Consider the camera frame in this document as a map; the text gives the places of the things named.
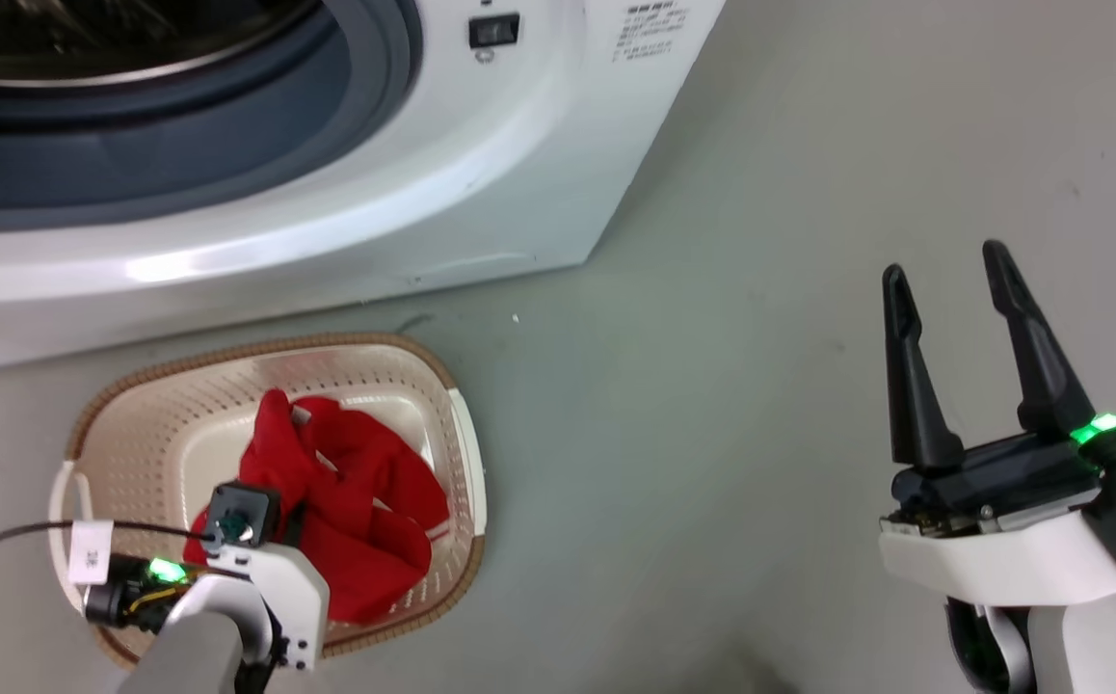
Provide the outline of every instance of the basket handle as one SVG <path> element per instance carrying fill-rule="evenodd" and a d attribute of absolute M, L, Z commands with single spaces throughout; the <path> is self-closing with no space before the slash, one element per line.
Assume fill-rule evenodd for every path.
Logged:
<path fill-rule="evenodd" d="M 455 437 L 460 440 L 460 450 L 464 457 L 464 478 L 469 483 L 471 495 L 471 512 L 473 513 L 473 536 L 484 534 L 484 463 L 480 456 L 480 445 L 477 443 L 477 428 L 473 427 L 473 416 L 469 412 L 469 402 L 464 399 L 458 387 L 448 389 L 451 395 L 451 409 L 455 421 Z"/>
<path fill-rule="evenodd" d="M 92 489 L 87 483 L 87 475 L 80 471 L 74 471 L 74 461 L 60 463 L 57 478 L 52 480 L 52 492 L 48 495 L 48 520 L 56 522 L 65 520 L 66 497 L 70 482 L 78 492 L 78 509 L 81 519 L 92 520 Z M 70 606 L 74 606 L 79 614 L 83 611 L 83 597 L 78 594 L 78 588 L 69 584 L 69 559 L 66 557 L 65 537 L 59 528 L 48 531 L 48 555 L 52 558 L 52 570 L 57 572 L 57 584 L 61 591 L 66 594 Z"/>

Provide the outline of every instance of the gray floor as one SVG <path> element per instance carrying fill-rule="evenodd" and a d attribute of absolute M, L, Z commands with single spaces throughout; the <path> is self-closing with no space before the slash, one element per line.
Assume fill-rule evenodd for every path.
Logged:
<path fill-rule="evenodd" d="M 276 691 L 968 691 L 940 598 L 876 557 L 878 291 L 905 262 L 964 440 L 1016 431 L 987 237 L 1116 408 L 1116 3 L 730 0 L 585 268 L 0 370 L 0 528 L 41 518 L 118 375 L 412 326 L 479 426 L 483 570 L 437 624 Z M 0 548 L 0 691 L 119 676 L 42 543 Z"/>

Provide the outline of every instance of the button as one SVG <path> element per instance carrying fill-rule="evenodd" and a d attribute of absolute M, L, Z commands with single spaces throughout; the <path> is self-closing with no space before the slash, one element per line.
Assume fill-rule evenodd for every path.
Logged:
<path fill-rule="evenodd" d="M 491 48 L 509 46 L 519 40 L 519 13 L 499 15 L 496 18 L 474 18 L 469 21 L 469 46 Z"/>

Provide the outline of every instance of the washing machine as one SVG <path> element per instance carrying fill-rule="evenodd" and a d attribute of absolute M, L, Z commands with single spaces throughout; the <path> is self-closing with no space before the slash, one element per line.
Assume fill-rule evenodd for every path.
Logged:
<path fill-rule="evenodd" d="M 588 258 L 724 0 L 0 0 L 0 365 Z"/>

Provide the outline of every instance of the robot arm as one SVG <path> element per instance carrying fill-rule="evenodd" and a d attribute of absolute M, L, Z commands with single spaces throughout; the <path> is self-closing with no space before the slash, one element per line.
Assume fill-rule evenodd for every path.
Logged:
<path fill-rule="evenodd" d="M 884 272 L 893 480 L 886 570 L 947 597 L 979 691 L 1116 691 L 1116 414 L 1096 414 L 1007 248 L 982 249 L 1007 319 L 1023 434 L 965 450 L 918 347 L 905 273 Z"/>
<path fill-rule="evenodd" d="M 87 588 L 87 620 L 157 635 L 122 694 L 261 694 L 276 668 L 312 672 L 329 589 L 298 549 L 267 541 L 277 508 L 271 491 L 223 484 L 206 567 L 113 556 L 107 584 Z"/>

